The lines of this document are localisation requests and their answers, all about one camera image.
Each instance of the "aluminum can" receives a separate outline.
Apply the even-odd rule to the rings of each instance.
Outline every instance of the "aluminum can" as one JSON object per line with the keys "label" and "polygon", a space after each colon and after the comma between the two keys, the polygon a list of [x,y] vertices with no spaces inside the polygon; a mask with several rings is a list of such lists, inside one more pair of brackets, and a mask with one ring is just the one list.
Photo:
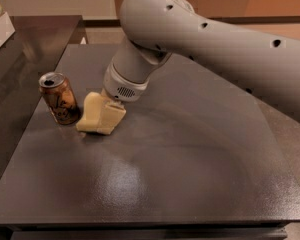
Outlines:
{"label": "aluminum can", "polygon": [[80,118],[69,79],[63,74],[50,72],[43,75],[39,79],[39,90],[58,124],[71,124]]}

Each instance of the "black dot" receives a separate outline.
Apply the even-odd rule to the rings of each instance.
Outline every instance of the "black dot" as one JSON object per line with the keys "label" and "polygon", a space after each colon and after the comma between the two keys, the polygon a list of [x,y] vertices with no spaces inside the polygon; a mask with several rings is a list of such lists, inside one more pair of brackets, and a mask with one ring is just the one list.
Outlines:
{"label": "black dot", "polygon": [[173,5],[172,5],[172,4],[169,4],[169,5],[167,5],[166,8],[167,8],[168,11],[170,11],[170,10],[173,8]]}
{"label": "black dot", "polygon": [[275,48],[279,47],[280,44],[281,44],[281,40],[279,39],[276,39],[272,42],[272,46]]}

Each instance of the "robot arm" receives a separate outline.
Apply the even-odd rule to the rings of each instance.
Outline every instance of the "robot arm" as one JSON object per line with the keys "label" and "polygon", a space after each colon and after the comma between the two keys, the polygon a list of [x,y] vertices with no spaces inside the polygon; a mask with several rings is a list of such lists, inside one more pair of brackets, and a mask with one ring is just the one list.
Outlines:
{"label": "robot arm", "polygon": [[127,38],[104,78],[117,100],[137,100],[177,53],[299,117],[300,41],[206,19],[185,0],[124,0],[120,21]]}

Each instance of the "table surface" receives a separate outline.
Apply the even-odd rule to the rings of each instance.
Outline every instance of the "table surface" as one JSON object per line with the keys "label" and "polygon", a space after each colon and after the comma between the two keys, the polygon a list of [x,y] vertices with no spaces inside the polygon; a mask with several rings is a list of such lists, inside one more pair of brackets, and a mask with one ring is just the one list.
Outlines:
{"label": "table surface", "polygon": [[13,17],[15,34],[0,48],[0,178],[40,99],[38,77],[55,70],[76,43],[81,16]]}
{"label": "table surface", "polygon": [[[69,45],[57,71],[78,103],[116,45]],[[0,181],[0,224],[300,221],[300,188],[255,99],[173,56],[111,136],[55,124],[38,104]]]}

